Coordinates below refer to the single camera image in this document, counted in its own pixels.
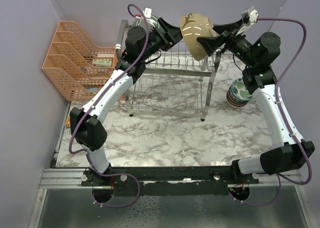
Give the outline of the large cream ceramic bowl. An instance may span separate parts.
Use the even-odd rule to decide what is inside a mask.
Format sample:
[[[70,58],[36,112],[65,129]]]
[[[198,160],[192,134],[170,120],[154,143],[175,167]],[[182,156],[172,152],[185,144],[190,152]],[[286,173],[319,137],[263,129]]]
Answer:
[[[179,27],[186,47],[196,61],[202,61],[207,53],[197,41],[198,37],[216,37],[218,34],[213,30],[214,25],[208,16],[190,12],[179,19]]]

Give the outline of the steel two-tier dish rack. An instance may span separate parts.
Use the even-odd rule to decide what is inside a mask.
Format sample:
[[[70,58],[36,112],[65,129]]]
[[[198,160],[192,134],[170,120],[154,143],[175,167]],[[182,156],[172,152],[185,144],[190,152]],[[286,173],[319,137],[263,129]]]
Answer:
[[[181,116],[205,121],[221,55],[196,61],[180,41],[149,60],[139,80],[124,93],[129,116]]]

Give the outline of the green patterned small bowl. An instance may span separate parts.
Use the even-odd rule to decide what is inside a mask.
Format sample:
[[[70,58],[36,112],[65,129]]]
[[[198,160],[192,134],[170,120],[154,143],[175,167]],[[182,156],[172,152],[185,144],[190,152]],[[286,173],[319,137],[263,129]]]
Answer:
[[[241,101],[249,101],[253,96],[247,90],[242,78],[235,79],[230,85],[231,94]]]

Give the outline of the large teal ceramic bowl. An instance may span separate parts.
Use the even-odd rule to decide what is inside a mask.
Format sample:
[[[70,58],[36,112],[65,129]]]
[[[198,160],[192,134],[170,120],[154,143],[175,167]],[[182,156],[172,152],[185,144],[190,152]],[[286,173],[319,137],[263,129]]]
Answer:
[[[151,31],[154,28],[160,29],[161,26],[158,22],[158,17],[156,15],[151,15],[150,18],[146,18],[147,23],[148,23],[148,30]]]

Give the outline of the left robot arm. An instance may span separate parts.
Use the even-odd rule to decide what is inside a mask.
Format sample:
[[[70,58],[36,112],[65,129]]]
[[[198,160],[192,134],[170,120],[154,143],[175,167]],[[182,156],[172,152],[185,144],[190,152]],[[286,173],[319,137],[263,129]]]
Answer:
[[[82,108],[74,107],[69,114],[71,141],[81,145],[86,153],[93,179],[97,184],[106,185],[111,178],[111,167],[103,145],[107,131],[103,122],[121,95],[131,88],[146,69],[146,61],[158,51],[168,51],[183,36],[179,27],[157,20],[159,27],[133,25],[127,32],[125,49],[102,89]]]

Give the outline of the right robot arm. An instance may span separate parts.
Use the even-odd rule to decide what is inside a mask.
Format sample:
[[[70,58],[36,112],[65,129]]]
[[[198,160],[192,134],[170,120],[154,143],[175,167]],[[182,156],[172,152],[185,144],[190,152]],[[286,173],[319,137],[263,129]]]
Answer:
[[[283,176],[284,172],[298,170],[307,165],[306,181],[294,181],[306,185],[312,179],[309,157],[315,151],[312,141],[306,141],[295,127],[280,92],[281,77],[276,77],[271,64],[281,53],[281,38],[274,32],[265,32],[251,44],[242,34],[242,20],[217,25],[216,37],[200,36],[197,41],[207,55],[219,47],[229,50],[245,64],[242,80],[252,98],[258,104],[271,135],[272,149],[256,156],[234,160],[229,177],[240,184],[248,175],[268,174]]]

